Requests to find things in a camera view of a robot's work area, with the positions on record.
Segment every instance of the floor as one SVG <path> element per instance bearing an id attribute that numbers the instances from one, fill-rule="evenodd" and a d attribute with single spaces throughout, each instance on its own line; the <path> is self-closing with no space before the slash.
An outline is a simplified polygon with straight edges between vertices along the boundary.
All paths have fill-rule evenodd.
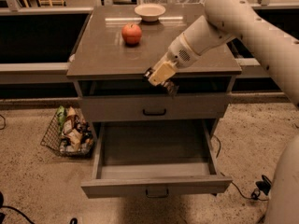
<path id="1" fill-rule="evenodd" d="M 221 140 L 219 170 L 250 196 L 261 175 L 272 179 L 282 150 L 298 134 L 299 113 L 281 96 L 271 100 L 246 97 L 233 99 L 215 134 Z M 267 202 L 245 200 L 233 185 L 217 197 L 204 194 L 89 200 L 80 183 L 91 178 L 92 161 L 60 158 L 40 145 L 58 104 L 0 103 L 0 114 L 7 121 L 0 131 L 4 205 L 22 210 L 34 223 L 66 224 L 76 217 L 79 224 L 251 224 L 264 214 Z M 215 137 L 212 145 L 216 153 L 219 143 Z M 2 211 L 7 215 L 5 224 L 27 223 L 13 211 Z"/>

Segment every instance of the bowl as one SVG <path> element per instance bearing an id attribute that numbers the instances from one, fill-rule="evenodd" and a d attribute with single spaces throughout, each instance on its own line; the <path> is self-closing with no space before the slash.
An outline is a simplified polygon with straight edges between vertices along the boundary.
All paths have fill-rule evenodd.
<path id="1" fill-rule="evenodd" d="M 157 21 L 166 9 L 159 4 L 141 4 L 135 7 L 135 13 L 138 14 L 143 21 Z"/>

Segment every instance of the basket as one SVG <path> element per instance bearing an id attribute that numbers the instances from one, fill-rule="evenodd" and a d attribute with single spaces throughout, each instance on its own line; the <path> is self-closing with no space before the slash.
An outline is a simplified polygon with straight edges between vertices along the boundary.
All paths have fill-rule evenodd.
<path id="1" fill-rule="evenodd" d="M 61 152 L 60 151 L 60 145 L 62 143 L 61 136 L 59 134 L 59 125 L 58 125 L 58 118 L 55 112 L 54 117 L 52 118 L 50 125 L 48 129 L 46 130 L 46 133 L 40 143 L 41 146 L 44 146 L 48 148 L 51 152 L 53 152 L 55 155 L 60 157 L 82 157 L 82 158 L 89 158 L 91 157 L 94 141 L 91 146 L 89 146 L 88 149 L 82 151 L 76 151 L 76 152 Z"/>

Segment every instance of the apple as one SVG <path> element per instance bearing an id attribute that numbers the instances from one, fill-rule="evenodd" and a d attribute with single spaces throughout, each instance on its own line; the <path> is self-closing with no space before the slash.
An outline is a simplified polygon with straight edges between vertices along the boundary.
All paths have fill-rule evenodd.
<path id="1" fill-rule="evenodd" d="M 137 24 L 127 23 L 121 29 L 121 36 L 126 44 L 135 45 L 139 43 L 142 31 Z"/>

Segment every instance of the robotic arm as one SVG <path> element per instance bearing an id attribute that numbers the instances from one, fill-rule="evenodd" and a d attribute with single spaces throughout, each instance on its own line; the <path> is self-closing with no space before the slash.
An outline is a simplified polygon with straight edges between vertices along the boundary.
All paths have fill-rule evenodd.
<path id="1" fill-rule="evenodd" d="M 205 13 L 145 73 L 148 81 L 176 92 L 171 76 L 206 51 L 238 38 L 298 108 L 299 41 L 259 17 L 247 0 L 206 0 Z"/>

